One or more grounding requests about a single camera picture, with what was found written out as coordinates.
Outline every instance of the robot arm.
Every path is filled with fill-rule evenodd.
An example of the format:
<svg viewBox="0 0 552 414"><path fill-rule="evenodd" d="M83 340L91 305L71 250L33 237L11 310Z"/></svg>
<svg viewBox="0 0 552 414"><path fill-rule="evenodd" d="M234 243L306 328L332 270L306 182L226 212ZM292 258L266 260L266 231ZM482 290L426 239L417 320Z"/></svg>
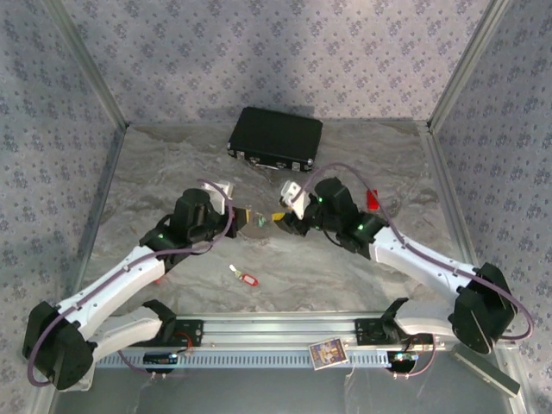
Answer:
<svg viewBox="0 0 552 414"><path fill-rule="evenodd" d="M230 184L217 186L230 196ZM58 390L74 386L87 389L98 359L136 342L153 338L168 341L176 315L156 300L124 317L108 317L142 287L192 254L182 249L212 241L222 233L229 219L231 225L225 235L235 238L247 223L248 212L236 208L229 211L222 194L209 185L186 190L174 212L148 231L117 266L57 306L42 302L33 308L23 343L25 358L29 359L43 332L59 318L40 346L34 366Z"/></svg>
<svg viewBox="0 0 552 414"><path fill-rule="evenodd" d="M424 332L450 332L479 353L492 351L493 344L515 317L517 308L497 292L461 274L475 273L510 293L504 275L497 267L486 263L479 269L474 268L403 235L404 240L400 241L386 220L360 211L347 187L337 178L320 181L315 192L316 196L301 193L297 183L285 183L280 203L292 212L273 217L278 227L302 236L310 229L335 233L341 246L349 252L394 267L439 292L448 310L446 306L439 305L439 311L436 311L434 305L428 308L427 304L406 300L396 305L391 319L401 334L419 333L423 326L417 320L427 321L433 313L433 330L426 329ZM438 263L446 263L453 270L447 270Z"/></svg>

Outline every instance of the wall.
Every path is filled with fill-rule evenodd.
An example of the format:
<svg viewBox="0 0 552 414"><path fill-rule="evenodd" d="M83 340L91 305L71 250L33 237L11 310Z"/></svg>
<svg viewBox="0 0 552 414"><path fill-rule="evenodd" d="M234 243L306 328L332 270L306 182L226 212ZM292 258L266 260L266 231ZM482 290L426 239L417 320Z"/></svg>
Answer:
<svg viewBox="0 0 552 414"><path fill-rule="evenodd" d="M0 413L30 400L27 315L71 290L120 140L42 3L0 2Z"/></svg>
<svg viewBox="0 0 552 414"><path fill-rule="evenodd" d="M65 0L131 122L428 119L488 0Z"/></svg>
<svg viewBox="0 0 552 414"><path fill-rule="evenodd" d="M552 3L512 4L438 138L480 260L535 318L520 350L552 412Z"/></svg>

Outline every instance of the gray marble surface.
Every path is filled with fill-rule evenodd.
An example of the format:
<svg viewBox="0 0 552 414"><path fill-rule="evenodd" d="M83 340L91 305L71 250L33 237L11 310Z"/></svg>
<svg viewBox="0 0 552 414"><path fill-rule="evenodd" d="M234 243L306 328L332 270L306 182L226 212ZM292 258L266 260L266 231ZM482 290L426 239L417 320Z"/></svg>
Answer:
<svg viewBox="0 0 552 414"><path fill-rule="evenodd" d="M235 184L234 202L262 215L280 211L279 189L304 172L259 169L226 154L231 124L130 128L110 187L87 267L89 285L137 244L197 179ZM413 122L326 122L317 166L342 161L358 168L379 191L406 235L455 257L444 217ZM359 205L363 187L334 170ZM251 287L229 264L258 278ZM157 298L179 314L227 311L382 311L397 297L440 300L425 286L390 267L330 244L322 233L288 235L273 223L248 225L237 239L191 257L131 298L119 312Z"/></svg>

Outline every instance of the patterned wallpaper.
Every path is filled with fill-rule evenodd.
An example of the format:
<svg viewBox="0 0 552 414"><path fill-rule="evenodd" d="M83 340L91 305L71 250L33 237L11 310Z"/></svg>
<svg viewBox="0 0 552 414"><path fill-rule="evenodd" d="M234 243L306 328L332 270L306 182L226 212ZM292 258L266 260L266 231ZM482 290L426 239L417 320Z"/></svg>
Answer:
<svg viewBox="0 0 552 414"><path fill-rule="evenodd" d="M0 16L0 413L15 414L27 315L74 285L118 135L42 3Z"/></svg>
<svg viewBox="0 0 552 414"><path fill-rule="evenodd" d="M543 412L552 412L550 45L552 3L514 0L438 132L478 256L503 269L535 318L520 350Z"/></svg>
<svg viewBox="0 0 552 414"><path fill-rule="evenodd" d="M428 119L488 0L64 0L125 117Z"/></svg>

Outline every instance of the small card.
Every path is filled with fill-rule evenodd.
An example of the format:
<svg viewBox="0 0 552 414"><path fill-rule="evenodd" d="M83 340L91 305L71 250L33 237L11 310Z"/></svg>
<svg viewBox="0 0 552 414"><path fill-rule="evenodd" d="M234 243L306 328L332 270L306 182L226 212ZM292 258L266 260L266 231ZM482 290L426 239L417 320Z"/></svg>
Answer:
<svg viewBox="0 0 552 414"><path fill-rule="evenodd" d="M314 369L333 367L348 361L347 353L340 338L314 343L309 346Z"/></svg>

